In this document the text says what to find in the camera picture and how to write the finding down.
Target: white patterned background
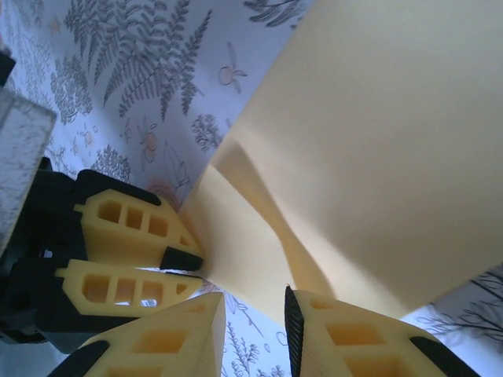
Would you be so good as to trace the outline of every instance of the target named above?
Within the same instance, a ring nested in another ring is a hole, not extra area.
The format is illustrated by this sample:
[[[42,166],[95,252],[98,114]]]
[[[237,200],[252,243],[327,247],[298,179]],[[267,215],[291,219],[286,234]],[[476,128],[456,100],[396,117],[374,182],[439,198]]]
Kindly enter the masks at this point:
[[[8,88],[57,113],[56,170],[90,167],[179,208],[311,3],[0,0],[17,60]],[[225,295],[222,376],[290,376],[284,328]],[[406,319],[491,377],[503,370],[502,318],[500,268]],[[62,358],[0,343],[0,375],[47,375]]]

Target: printed paper backdrop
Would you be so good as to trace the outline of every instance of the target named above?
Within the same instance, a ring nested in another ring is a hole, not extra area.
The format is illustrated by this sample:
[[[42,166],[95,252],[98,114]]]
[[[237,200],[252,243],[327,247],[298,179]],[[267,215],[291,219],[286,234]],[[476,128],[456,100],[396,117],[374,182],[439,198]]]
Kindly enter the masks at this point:
[[[8,87],[57,113],[46,151],[56,170],[99,170],[179,208],[311,3],[0,0],[17,60]],[[225,295],[222,376],[290,376],[284,328]],[[502,306],[496,269],[407,320],[495,376]],[[62,358],[49,345],[0,349],[2,375],[46,375]]]

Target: yellow foam finger pad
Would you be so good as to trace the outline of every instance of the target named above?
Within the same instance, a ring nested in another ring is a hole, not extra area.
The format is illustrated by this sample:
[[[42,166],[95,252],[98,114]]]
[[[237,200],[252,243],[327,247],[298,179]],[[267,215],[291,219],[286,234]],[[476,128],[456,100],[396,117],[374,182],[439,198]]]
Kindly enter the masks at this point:
[[[307,291],[285,294],[292,377],[475,377],[426,331]]]
[[[143,317],[185,301],[202,284],[195,276],[158,273],[76,259],[55,274],[81,315]]]
[[[209,293],[91,338],[51,377],[219,377],[226,314]]]
[[[169,203],[154,205],[108,189],[75,205],[92,262],[199,269],[203,253]]]

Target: yellow paper sheet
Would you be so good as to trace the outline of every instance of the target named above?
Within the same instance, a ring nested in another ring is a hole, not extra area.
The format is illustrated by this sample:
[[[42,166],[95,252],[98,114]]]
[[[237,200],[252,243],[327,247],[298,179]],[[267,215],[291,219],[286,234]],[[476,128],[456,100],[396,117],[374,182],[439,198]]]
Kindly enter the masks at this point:
[[[503,4],[318,0],[182,217],[203,275],[400,317],[503,260]]]

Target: rectangular hole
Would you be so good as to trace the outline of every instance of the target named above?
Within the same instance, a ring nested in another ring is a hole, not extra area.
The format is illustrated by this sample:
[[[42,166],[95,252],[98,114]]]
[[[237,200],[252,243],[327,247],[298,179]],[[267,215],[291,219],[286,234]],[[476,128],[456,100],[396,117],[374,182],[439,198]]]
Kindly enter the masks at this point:
[[[159,237],[165,237],[167,235],[167,221],[165,218],[155,216],[154,214],[150,216],[149,223],[149,233],[155,234]]]
[[[394,355],[381,357],[345,357],[353,377],[416,377],[405,362]]]
[[[178,353],[187,335],[183,330],[149,331],[136,341],[132,353]]]
[[[383,344],[379,332],[370,324],[329,324],[327,331],[336,346]]]
[[[110,368],[106,377],[160,377],[162,368],[135,367],[135,368]]]
[[[118,223],[121,209],[121,203],[116,202],[115,200],[107,200],[106,202],[100,204],[97,209],[97,216],[103,220]]]
[[[105,302],[109,286],[110,276],[87,275],[84,277],[82,293],[90,302]]]
[[[127,208],[126,226],[134,229],[141,228],[141,219],[143,218],[143,211],[137,208]]]
[[[120,278],[117,281],[116,305],[131,305],[134,297],[134,286],[136,285],[135,279]]]
[[[141,288],[141,306],[158,306],[163,298],[163,285],[158,282],[144,281]]]

